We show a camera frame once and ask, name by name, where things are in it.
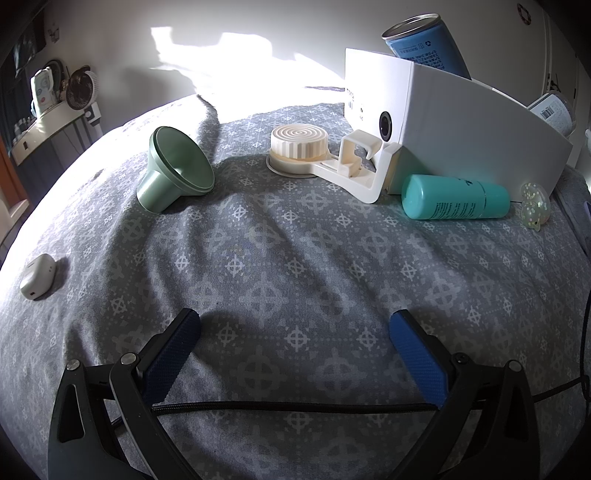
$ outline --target fan grille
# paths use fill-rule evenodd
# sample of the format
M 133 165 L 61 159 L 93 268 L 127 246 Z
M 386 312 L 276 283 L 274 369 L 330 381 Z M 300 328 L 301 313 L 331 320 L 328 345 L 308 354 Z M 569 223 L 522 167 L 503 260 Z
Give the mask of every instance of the fan grille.
M 92 79 L 85 72 L 74 72 L 66 88 L 66 102 L 74 110 L 88 106 L 92 98 Z

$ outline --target gray blanket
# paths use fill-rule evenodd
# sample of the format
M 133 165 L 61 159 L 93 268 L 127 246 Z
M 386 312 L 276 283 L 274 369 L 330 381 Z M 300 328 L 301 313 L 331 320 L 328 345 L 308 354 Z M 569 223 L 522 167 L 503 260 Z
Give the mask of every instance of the gray blanket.
M 94 365 L 138 351 L 182 307 L 200 313 L 203 334 L 167 403 L 422 401 L 388 339 L 389 316 L 401 308 L 452 352 L 488 365 L 518 359 L 533 393 L 578 376 L 591 269 L 555 200 L 539 233 L 520 224 L 519 204 L 500 220 L 409 220 L 399 197 L 366 205 L 322 179 L 270 172 L 270 132 L 295 122 L 328 130 L 333 151 L 350 132 L 342 104 L 220 125 L 199 98 L 179 100 L 97 142 L 27 220 L 0 271 L 0 421 L 42 478 L 67 360 Z M 155 215 L 139 205 L 135 186 L 161 124 L 202 146 L 216 185 Z M 59 261 L 56 282 L 28 301 L 19 275 L 43 252 Z M 580 388 L 536 409 L 546 473 L 582 425 Z M 209 411 L 160 419 L 207 480 L 381 479 L 430 416 Z M 123 432 L 121 440 L 141 468 Z

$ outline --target blue can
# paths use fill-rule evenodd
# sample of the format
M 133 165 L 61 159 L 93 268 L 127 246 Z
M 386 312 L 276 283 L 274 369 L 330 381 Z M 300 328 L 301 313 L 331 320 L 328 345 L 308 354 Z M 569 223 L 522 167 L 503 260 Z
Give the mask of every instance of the blue can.
M 409 18 L 387 29 L 382 38 L 401 59 L 472 79 L 452 34 L 439 14 Z

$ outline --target blue gripper pad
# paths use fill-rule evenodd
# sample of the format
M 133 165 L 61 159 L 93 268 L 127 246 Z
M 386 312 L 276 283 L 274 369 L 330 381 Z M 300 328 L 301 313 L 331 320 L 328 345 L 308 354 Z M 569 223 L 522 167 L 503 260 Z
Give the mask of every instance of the blue gripper pad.
M 441 408 L 449 394 L 449 376 L 453 375 L 449 352 L 436 337 L 425 333 L 408 310 L 392 314 L 389 331 L 390 341 L 413 376 L 423 399 Z
M 183 309 L 138 363 L 146 405 L 164 401 L 201 335 L 197 312 Z

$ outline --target sunlight patch on wall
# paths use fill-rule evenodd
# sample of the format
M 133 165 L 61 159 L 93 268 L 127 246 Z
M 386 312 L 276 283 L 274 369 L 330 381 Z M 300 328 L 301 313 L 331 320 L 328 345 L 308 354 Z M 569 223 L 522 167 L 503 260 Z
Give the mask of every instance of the sunlight patch on wall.
M 226 32 L 217 45 L 197 47 L 173 43 L 172 33 L 172 27 L 151 29 L 162 63 L 154 69 L 189 78 L 222 123 L 288 105 L 343 101 L 342 92 L 306 88 L 344 87 L 341 77 L 299 53 L 294 60 L 274 57 L 266 38 Z

